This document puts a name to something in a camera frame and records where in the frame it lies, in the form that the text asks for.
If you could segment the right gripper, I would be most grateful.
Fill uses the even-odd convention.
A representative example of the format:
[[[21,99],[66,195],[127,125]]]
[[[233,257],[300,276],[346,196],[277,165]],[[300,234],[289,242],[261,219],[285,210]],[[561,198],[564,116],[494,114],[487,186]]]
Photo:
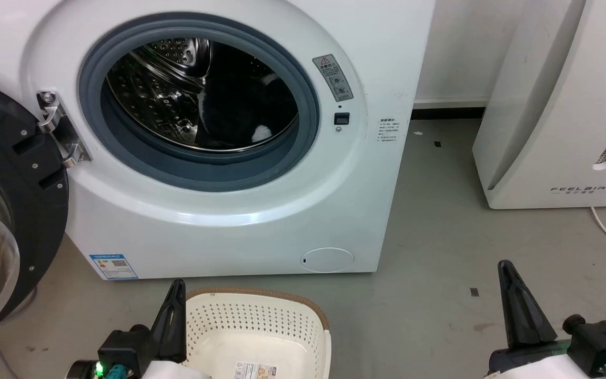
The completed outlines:
[[[485,378],[577,378],[568,339],[556,340],[546,315],[511,261],[499,261],[507,348],[493,351]]]

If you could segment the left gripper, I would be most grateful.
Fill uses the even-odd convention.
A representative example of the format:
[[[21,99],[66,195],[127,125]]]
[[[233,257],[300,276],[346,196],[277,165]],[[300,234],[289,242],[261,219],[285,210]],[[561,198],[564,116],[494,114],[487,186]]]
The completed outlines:
[[[171,283],[154,324],[153,339],[158,345],[157,358],[142,375],[142,379],[210,379],[202,371],[182,365],[187,358],[186,285],[183,279]]]

